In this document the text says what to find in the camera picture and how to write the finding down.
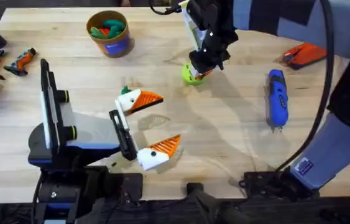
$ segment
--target blue rotary tool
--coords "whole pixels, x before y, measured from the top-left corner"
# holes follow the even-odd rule
[[[275,128],[282,130],[288,121],[288,95],[284,74],[281,70],[273,69],[269,73],[269,105],[270,122]]]

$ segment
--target red tool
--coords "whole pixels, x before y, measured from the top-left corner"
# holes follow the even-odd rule
[[[284,53],[282,61],[294,70],[311,65],[326,57],[326,50],[313,44],[301,44]]]
[[[104,35],[108,37],[108,33],[110,33],[110,29],[108,28],[100,28],[100,32],[102,32]]]

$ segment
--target black cable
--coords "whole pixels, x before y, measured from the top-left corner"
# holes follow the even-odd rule
[[[121,203],[121,200],[118,200],[117,203],[114,205],[114,207],[111,209],[111,212],[107,215],[107,219],[106,219],[105,224],[108,223],[108,221],[109,221],[110,218],[111,218],[111,215],[113,215],[114,210],[117,208],[117,206],[118,206],[120,203]]]
[[[174,202],[168,203],[166,205],[159,206],[157,208],[150,208],[150,209],[144,209],[144,210],[120,210],[120,209],[116,209],[116,211],[122,212],[122,213],[154,212],[154,211],[161,210],[161,209],[164,209],[164,208],[174,207],[174,206],[176,206],[176,205],[178,205],[180,203],[185,202],[186,200],[187,200],[187,198],[183,198],[183,199],[176,200]]]
[[[32,197],[32,208],[31,208],[31,224],[35,222],[35,207],[37,204],[37,198],[39,193],[39,188],[42,185],[42,180],[44,179],[45,171],[40,171],[39,179],[37,182],[37,186],[35,187],[34,196]]]
[[[326,75],[323,88],[323,94],[321,96],[320,105],[317,110],[316,118],[313,122],[313,126],[307,136],[305,142],[300,146],[291,157],[289,157],[283,164],[279,165],[274,172],[280,172],[286,165],[296,159],[309,145],[311,140],[314,138],[318,127],[320,126],[321,120],[324,116],[326,104],[331,93],[331,82],[334,70],[334,22],[331,5],[328,0],[321,0],[321,7],[323,8],[324,21],[325,21],[325,32],[326,32]]]
[[[154,0],[149,0],[149,6],[150,6],[151,10],[154,13],[161,15],[161,16],[166,16],[166,15],[172,14],[174,12],[180,13],[182,11],[182,7],[177,5],[177,6],[172,6],[170,8],[166,8],[165,12],[160,12],[160,11],[155,10],[153,5],[154,5]]]

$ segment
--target blue sticker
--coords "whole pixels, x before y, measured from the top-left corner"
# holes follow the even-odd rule
[[[120,41],[114,44],[106,44],[105,47],[108,54],[119,54],[128,48],[130,42],[131,38],[128,35],[126,35]]]
[[[298,164],[295,166],[295,170],[301,175],[305,175],[312,167],[313,163],[308,160],[306,157],[303,157]]]

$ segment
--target wooden workbench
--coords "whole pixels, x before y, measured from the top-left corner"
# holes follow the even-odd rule
[[[315,117],[324,81],[325,62],[294,72],[278,57],[299,44],[257,32],[238,32],[229,47],[231,59],[201,86],[187,86],[181,67],[192,50],[181,15],[157,16],[148,8],[120,8],[135,39],[123,58],[107,58],[86,32],[86,22],[103,8],[7,9],[0,33],[9,52],[0,65],[7,80],[0,96],[0,203],[30,202],[39,177],[27,162],[28,137],[42,121],[40,59],[46,58],[59,88],[69,90],[77,113],[109,118],[121,88],[161,94],[164,103],[129,117],[138,145],[182,134],[175,157],[157,170],[143,172],[116,154],[98,161],[112,172],[142,172],[144,199],[184,197],[187,182],[202,182],[221,198],[243,197],[237,187],[245,171],[276,167],[306,138]],[[37,58],[26,66],[29,75],[16,77],[1,69],[23,51],[35,48]],[[344,65],[336,59],[335,70]],[[273,68],[285,72],[289,121],[282,133],[265,122],[265,82]],[[350,195],[350,166],[326,185],[324,196]]]

